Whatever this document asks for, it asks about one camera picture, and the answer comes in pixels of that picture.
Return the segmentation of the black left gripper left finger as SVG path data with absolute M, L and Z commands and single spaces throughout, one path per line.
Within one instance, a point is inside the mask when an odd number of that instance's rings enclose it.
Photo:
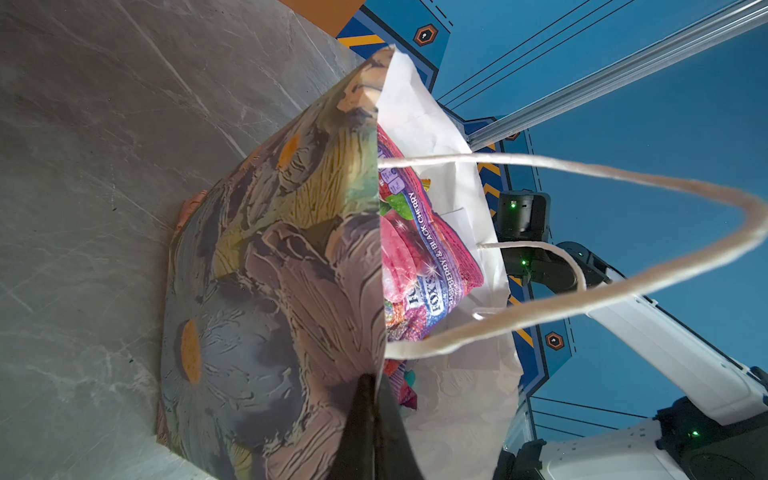
M 372 480 L 375 478 L 376 379 L 362 375 L 357 384 L 329 480 Z

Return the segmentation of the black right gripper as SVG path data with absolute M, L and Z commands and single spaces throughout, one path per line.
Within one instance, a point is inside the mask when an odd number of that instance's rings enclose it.
M 542 192 L 501 192 L 495 217 L 498 240 L 548 242 L 550 203 L 550 196 Z

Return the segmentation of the red snack packet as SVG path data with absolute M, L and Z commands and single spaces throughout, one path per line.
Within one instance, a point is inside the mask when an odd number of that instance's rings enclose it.
M 418 395 L 413 389 L 415 373 L 408 369 L 405 361 L 388 359 L 384 364 L 392 392 L 400 406 L 411 410 L 418 409 Z

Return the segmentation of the floral paper gift bag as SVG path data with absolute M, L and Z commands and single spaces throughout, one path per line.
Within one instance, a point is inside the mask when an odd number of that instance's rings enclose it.
M 588 288 L 563 249 L 498 240 L 476 170 L 483 160 L 410 58 L 386 47 L 186 203 L 169 250 L 159 440 L 217 479 L 328 479 L 359 378 L 375 377 L 376 400 L 385 361 L 401 360 L 415 373 L 418 409 L 396 403 L 423 479 L 493 479 L 520 408 L 514 331 L 650 298 L 767 236 L 765 202 L 736 189 L 492 155 L 494 163 L 655 186 L 744 212 L 743 226 L 723 240 Z M 378 179 L 383 168 L 405 167 L 484 283 L 422 340 L 390 342 Z M 555 294 L 513 276 L 503 254 L 524 247 L 566 260 L 576 290 Z

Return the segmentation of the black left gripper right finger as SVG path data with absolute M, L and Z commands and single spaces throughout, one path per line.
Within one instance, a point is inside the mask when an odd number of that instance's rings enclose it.
M 375 410 L 374 478 L 422 480 L 390 381 L 379 384 Z

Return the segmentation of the purple Fox's berries candy bag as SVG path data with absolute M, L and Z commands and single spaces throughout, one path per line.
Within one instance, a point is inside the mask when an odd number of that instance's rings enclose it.
M 378 182 L 388 340 L 420 341 L 484 276 L 412 168 L 383 168 Z

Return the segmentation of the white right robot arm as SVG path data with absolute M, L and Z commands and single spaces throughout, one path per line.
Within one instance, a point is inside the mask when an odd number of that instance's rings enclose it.
M 549 240 L 549 204 L 544 193 L 502 192 L 499 240 Z M 588 288 L 626 278 L 579 243 L 555 246 L 574 260 Z M 566 260 L 534 250 L 543 248 L 503 254 L 513 276 L 555 294 L 576 290 Z M 526 442 L 516 454 L 500 454 L 493 479 L 767 479 L 767 372 L 737 362 L 644 295 L 586 315 L 685 396 L 628 429 L 570 443 Z

